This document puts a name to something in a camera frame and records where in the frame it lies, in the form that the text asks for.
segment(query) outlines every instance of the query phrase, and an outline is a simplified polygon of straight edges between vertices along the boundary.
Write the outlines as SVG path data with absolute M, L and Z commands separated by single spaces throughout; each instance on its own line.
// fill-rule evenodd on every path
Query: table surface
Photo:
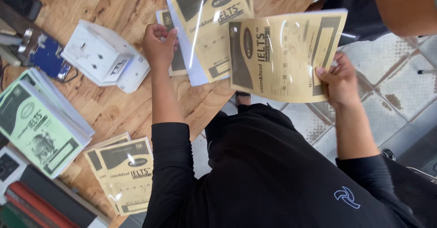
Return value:
M 141 50 L 145 27 L 156 23 L 155 12 L 167 8 L 165 0 L 41 0 L 43 7 L 36 24 L 61 44 L 67 44 L 79 19 L 113 29 Z M 254 0 L 256 17 L 304 11 L 313 0 Z M 15 80 L 24 68 L 9 67 L 4 86 Z M 192 87 L 186 76 L 172 78 L 185 122 L 193 141 L 235 92 L 229 79 Z M 96 134 L 90 145 L 129 132 L 132 139 L 151 137 L 152 91 L 150 75 L 138 90 L 126 94 L 117 86 L 98 87 L 83 74 L 68 84 L 55 82 Z M 79 195 L 99 208 L 118 227 L 127 217 L 115 215 L 110 203 L 82 154 L 59 176 L 77 188 Z

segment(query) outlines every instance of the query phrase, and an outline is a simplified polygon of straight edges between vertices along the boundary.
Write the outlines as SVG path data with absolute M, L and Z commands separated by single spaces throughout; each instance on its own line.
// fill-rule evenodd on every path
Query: plastic wrap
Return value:
M 330 68 L 346 17 L 340 9 L 231 20 L 231 88 L 280 102 L 327 100 L 315 68 Z
M 246 0 L 167 0 L 192 86 L 227 78 L 230 72 L 226 24 L 253 18 Z
M 131 141 L 124 133 L 90 147 L 84 154 L 116 214 L 147 211 L 153 171 L 147 137 Z
M 254 14 L 254 0 L 246 0 L 250 10 Z M 156 19 L 158 24 L 167 27 L 167 31 L 174 28 L 173 20 L 171 19 L 170 11 L 168 9 L 158 10 L 156 12 Z M 170 76 L 186 75 L 187 70 L 185 68 L 185 63 L 183 61 L 182 52 L 180 51 L 180 46 L 177 45 L 177 50 L 174 52 L 173 61 L 169 67 Z

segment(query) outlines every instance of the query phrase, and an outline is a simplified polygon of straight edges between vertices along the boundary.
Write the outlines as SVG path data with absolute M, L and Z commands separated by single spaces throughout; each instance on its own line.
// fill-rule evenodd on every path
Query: person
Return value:
M 168 68 L 177 29 L 148 25 L 143 51 L 152 78 L 153 184 L 144 228 L 422 227 L 393 191 L 347 56 L 317 69 L 336 110 L 335 166 L 280 111 L 236 97 L 238 114 L 205 129 L 210 173 L 194 177 L 190 129 Z
M 340 45 L 374 41 L 393 32 L 400 37 L 437 34 L 437 0 L 319 0 L 307 9 L 348 10 Z

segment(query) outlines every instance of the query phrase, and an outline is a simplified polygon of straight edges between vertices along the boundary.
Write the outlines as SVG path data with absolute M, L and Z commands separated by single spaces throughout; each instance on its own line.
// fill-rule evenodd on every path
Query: black sleeve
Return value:
M 190 129 L 184 123 L 152 125 L 153 184 L 143 223 L 158 228 L 172 223 L 196 179 L 193 171 Z
M 338 168 L 353 181 L 391 208 L 407 227 L 423 227 L 413 216 L 411 208 L 396 196 L 391 175 L 383 157 L 382 154 L 379 154 L 347 160 L 336 158 L 336 163 Z
M 356 159 L 339 160 L 337 166 L 346 173 L 353 181 L 365 188 L 370 194 L 384 191 L 395 193 L 391 182 L 390 172 L 385 165 L 382 154 Z

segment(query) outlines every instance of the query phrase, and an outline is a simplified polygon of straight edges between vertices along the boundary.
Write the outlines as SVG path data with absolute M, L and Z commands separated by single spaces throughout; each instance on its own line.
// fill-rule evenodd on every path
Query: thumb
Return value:
M 315 74 L 317 75 L 317 77 L 328 84 L 331 84 L 334 81 L 335 75 L 329 73 L 328 71 L 326 71 L 323 67 L 317 67 L 315 69 Z
M 176 40 L 177 35 L 178 35 L 178 28 L 175 27 L 168 33 L 168 36 L 165 39 L 165 44 L 173 48 L 173 43 Z

